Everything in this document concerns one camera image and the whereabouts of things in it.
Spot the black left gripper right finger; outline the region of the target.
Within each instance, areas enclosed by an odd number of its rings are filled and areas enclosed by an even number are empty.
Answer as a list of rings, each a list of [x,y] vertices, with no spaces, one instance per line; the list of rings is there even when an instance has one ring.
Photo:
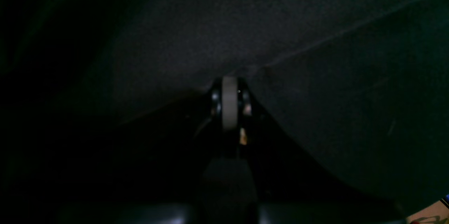
[[[229,134],[233,144],[247,146],[247,127],[252,118],[251,94],[247,82],[242,78],[222,79],[222,130]]]

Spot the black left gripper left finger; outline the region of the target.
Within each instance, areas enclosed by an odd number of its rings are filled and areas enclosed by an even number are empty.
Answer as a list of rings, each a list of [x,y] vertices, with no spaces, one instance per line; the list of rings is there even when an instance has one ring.
[[[219,130],[223,129],[222,123],[222,78],[216,78],[210,88],[210,116],[212,122]]]

